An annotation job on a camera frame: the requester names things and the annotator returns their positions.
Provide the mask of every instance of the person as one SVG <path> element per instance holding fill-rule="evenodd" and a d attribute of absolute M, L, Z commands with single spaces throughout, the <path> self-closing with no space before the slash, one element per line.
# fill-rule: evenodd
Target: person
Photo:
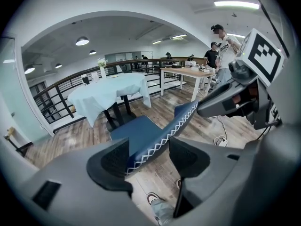
<path fill-rule="evenodd" d="M 181 188 L 181 179 L 176 181 L 177 188 Z M 147 194 L 147 202 L 154 211 L 155 219 L 159 225 L 165 225 L 174 220 L 174 207 L 168 202 L 164 201 L 157 194 L 151 192 Z"/>
<path fill-rule="evenodd" d="M 193 58 L 194 58 L 194 55 L 190 55 L 190 56 L 187 58 L 187 61 L 193 61 Z"/>
<path fill-rule="evenodd" d="M 204 59 L 207 62 L 207 65 L 213 69 L 216 69 L 215 61 L 216 61 L 217 55 L 218 55 L 217 47 L 218 47 L 217 43 L 212 42 L 211 49 L 208 50 L 204 56 Z"/>
<path fill-rule="evenodd" d="M 217 86 L 220 86 L 231 79 L 229 63 L 234 60 L 241 44 L 235 36 L 227 35 L 224 27 L 219 24 L 213 25 L 211 30 L 213 30 L 213 33 L 222 40 L 217 59 L 215 61 L 217 72 L 216 83 Z"/>
<path fill-rule="evenodd" d="M 172 57 L 171 57 L 171 54 L 169 53 L 169 52 L 167 52 L 166 54 L 165 54 L 167 57 L 167 59 L 173 59 Z"/>
<path fill-rule="evenodd" d="M 139 64 L 138 63 L 134 63 L 134 65 L 135 65 L 135 69 L 138 69 L 138 65 Z"/>
<path fill-rule="evenodd" d="M 149 59 L 147 58 L 147 56 L 144 56 L 144 55 L 141 55 L 142 59 Z M 141 63 L 141 65 L 145 65 L 145 67 L 148 67 L 148 62 L 144 62 L 144 63 Z"/>

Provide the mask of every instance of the blue chair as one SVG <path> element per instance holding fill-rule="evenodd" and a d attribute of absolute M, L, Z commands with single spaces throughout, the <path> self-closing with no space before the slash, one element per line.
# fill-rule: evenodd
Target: blue chair
<path fill-rule="evenodd" d="M 168 147 L 170 137 L 178 136 L 189 123 L 199 101 L 195 100 L 174 109 L 174 119 L 161 129 L 147 116 L 139 116 L 111 132 L 111 139 L 129 138 L 129 159 L 126 175 L 140 169 L 146 162 L 160 156 Z"/>

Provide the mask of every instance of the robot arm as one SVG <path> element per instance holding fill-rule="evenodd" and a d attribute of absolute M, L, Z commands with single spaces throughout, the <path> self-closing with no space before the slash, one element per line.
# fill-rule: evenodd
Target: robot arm
<path fill-rule="evenodd" d="M 252 29 L 236 60 L 229 63 L 232 79 L 212 91 L 198 105 L 203 117 L 246 116 L 255 129 L 279 124 L 270 122 L 272 100 L 267 87 L 282 69 L 284 57 L 263 34 Z"/>

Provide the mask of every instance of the baseball cap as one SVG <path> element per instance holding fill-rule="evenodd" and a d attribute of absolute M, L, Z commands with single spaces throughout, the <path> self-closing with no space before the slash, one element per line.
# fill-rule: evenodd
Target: baseball cap
<path fill-rule="evenodd" d="M 221 26 L 221 25 L 219 25 L 219 24 L 217 24 L 217 25 L 211 26 L 210 29 L 213 30 L 213 32 L 215 32 L 215 31 L 217 31 L 218 29 L 224 29 L 224 27 Z"/>

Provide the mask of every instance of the flower vase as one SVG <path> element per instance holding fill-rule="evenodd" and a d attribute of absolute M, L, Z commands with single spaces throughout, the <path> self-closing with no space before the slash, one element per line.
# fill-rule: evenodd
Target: flower vase
<path fill-rule="evenodd" d="M 102 78 L 105 79 L 106 75 L 105 75 L 105 70 L 103 67 L 100 67 L 100 74 L 102 75 Z"/>

